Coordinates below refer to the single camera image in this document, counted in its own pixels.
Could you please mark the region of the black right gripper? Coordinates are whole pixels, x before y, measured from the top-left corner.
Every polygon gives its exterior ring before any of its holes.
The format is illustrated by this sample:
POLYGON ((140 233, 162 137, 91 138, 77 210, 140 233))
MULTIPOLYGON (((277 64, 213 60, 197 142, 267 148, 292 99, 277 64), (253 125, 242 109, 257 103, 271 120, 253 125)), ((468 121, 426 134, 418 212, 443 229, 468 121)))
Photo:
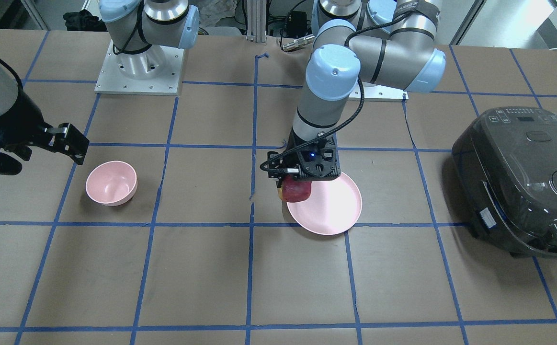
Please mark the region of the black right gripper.
POLYGON ((18 89, 14 104, 0 116, 0 175, 19 174, 22 164, 9 153, 29 161, 32 154, 29 146, 49 141, 45 132, 48 127, 39 107, 23 89, 18 89))

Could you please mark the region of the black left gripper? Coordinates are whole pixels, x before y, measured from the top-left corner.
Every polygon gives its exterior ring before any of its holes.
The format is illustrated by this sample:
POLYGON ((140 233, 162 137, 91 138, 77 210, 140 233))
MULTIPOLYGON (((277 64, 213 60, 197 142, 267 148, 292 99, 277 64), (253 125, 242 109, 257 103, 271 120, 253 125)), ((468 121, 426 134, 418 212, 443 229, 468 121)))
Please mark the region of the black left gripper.
POLYGON ((331 181, 341 175, 337 157, 337 137, 329 136, 287 155, 285 167, 298 170, 294 180, 331 181))

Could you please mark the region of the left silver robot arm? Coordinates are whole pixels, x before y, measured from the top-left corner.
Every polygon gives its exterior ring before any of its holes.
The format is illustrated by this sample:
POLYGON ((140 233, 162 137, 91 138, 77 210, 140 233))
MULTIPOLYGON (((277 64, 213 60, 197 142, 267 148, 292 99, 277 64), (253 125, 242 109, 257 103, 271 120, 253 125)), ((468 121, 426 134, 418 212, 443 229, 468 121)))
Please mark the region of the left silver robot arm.
POLYGON ((445 53, 434 48, 440 0, 316 0, 315 40, 305 70, 285 151, 261 168, 273 178, 336 179, 335 133, 352 92, 364 83, 406 92, 431 92, 445 70, 445 53))

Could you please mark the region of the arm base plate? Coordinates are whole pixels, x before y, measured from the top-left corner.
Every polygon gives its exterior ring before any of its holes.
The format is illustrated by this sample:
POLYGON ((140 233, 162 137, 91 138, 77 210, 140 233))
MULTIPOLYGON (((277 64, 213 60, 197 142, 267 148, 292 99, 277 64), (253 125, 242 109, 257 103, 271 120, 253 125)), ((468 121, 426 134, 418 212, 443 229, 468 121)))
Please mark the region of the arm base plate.
POLYGON ((376 102, 406 102, 409 94, 398 88, 362 82, 364 101, 376 102))
POLYGON ((108 45, 94 91, 98 94, 178 96, 188 50, 153 45, 137 55, 108 45))

